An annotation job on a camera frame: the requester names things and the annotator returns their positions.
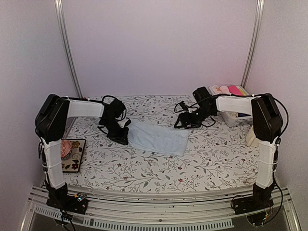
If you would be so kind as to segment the light blue cloth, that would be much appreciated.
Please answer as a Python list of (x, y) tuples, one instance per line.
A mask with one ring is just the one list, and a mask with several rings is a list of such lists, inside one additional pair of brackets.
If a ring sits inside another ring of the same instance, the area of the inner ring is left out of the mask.
[(139, 150), (182, 156), (188, 143), (189, 131), (133, 120), (128, 126), (128, 143)]

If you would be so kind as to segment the cream white towel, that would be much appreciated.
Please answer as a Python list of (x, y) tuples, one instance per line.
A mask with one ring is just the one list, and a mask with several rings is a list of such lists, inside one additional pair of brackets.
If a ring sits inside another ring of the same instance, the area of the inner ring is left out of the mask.
[(232, 118), (237, 118), (238, 113), (237, 112), (229, 112), (229, 116), (232, 117)]

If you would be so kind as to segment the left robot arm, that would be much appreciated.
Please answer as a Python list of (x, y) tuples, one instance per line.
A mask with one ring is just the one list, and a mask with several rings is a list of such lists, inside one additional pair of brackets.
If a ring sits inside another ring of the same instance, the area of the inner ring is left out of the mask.
[(42, 144), (42, 157), (46, 172), (47, 187), (50, 197), (61, 208), (71, 205), (67, 195), (67, 184), (62, 172), (60, 157), (62, 139), (68, 118), (99, 118), (99, 129), (106, 128), (106, 136), (111, 141), (127, 145), (131, 120), (126, 116), (125, 105), (112, 97), (110, 103), (103, 100), (60, 97), (50, 94), (42, 105), (35, 119), (35, 133)]

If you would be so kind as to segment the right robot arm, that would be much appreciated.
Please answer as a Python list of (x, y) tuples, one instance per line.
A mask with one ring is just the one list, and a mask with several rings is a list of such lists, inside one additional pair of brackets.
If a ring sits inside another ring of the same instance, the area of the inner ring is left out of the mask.
[(271, 94), (235, 95), (232, 93), (211, 95), (206, 87), (193, 92), (198, 107), (190, 112), (190, 107), (181, 101), (181, 110), (175, 128), (199, 128), (203, 121), (218, 112), (237, 112), (252, 116), (253, 132), (258, 139), (259, 162), (257, 178), (250, 197), (236, 196), (231, 201), (235, 214), (257, 211), (273, 206), (271, 193), (277, 182), (275, 170), (278, 163), (278, 147), (281, 135), (287, 128), (278, 108), (280, 101)]

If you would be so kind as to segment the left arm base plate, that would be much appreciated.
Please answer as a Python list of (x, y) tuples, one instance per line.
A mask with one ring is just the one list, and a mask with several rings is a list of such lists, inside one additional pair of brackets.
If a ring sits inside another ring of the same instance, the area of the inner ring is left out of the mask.
[(61, 195), (59, 197), (49, 193), (46, 204), (50, 207), (57, 208), (66, 212), (77, 214), (86, 214), (88, 208), (88, 199), (85, 193), (77, 193), (74, 196)]

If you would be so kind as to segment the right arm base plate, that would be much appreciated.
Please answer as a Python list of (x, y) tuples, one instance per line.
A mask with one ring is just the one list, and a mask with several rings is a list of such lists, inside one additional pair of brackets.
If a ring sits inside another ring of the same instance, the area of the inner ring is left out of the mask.
[(271, 197), (266, 200), (258, 200), (255, 196), (236, 195), (231, 200), (231, 208), (236, 215), (270, 208), (274, 205)]

